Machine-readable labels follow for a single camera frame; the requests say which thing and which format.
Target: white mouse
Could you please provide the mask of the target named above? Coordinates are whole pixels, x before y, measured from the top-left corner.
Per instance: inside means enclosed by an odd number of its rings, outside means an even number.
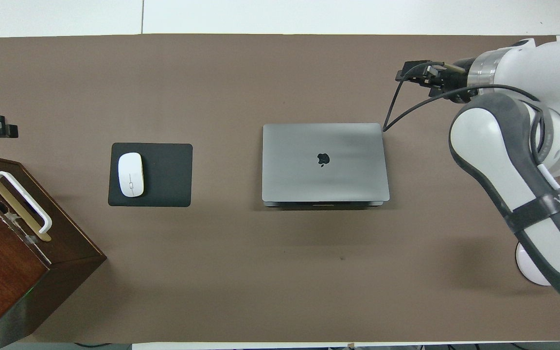
[[[144,193],[144,173],[142,156],[139,153],[125,153],[118,159],[118,180],[120,191],[127,197],[138,197]]]

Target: laptop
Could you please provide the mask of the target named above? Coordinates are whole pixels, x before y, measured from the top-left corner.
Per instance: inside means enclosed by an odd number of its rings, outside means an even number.
[[[262,129],[265,206],[380,206],[390,199],[382,126],[376,122]]]

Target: white handle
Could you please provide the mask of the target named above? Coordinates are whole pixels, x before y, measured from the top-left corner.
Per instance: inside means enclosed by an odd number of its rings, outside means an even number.
[[[6,171],[0,171],[0,178],[2,176],[5,177],[12,184],[12,186],[14,186],[16,191],[18,191],[18,193],[20,193],[20,195],[22,195],[23,198],[25,198],[25,201],[27,201],[29,205],[32,206],[32,208],[34,208],[34,210],[38,213],[38,215],[42,217],[42,220],[44,220],[45,224],[40,228],[38,232],[46,233],[47,230],[51,228],[51,224],[53,223],[53,221],[51,221],[51,217],[47,214],[47,212],[44,211],[44,209],[40,206],[40,204],[38,204],[34,200],[34,198],[29,193],[27,193],[27,191],[25,191],[23,186],[20,183],[18,183],[18,181],[14,178],[12,174]]]

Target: table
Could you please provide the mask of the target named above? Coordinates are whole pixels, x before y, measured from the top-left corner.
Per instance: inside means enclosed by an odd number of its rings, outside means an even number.
[[[560,340],[560,297],[523,279],[515,237],[449,155],[459,105],[434,102],[386,133],[384,206],[260,198],[263,124],[382,122],[405,60],[518,39],[0,38],[0,114],[20,133],[0,157],[22,162],[108,257],[33,340]],[[404,87],[399,111],[427,93]],[[110,207],[114,142],[191,143],[191,206]]]

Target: apple logo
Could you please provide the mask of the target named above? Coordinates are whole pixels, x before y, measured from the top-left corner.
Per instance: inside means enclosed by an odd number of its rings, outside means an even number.
[[[330,156],[327,155],[327,153],[319,153],[317,155],[317,158],[319,159],[319,164],[321,164],[321,168],[323,168],[325,164],[330,162]]]

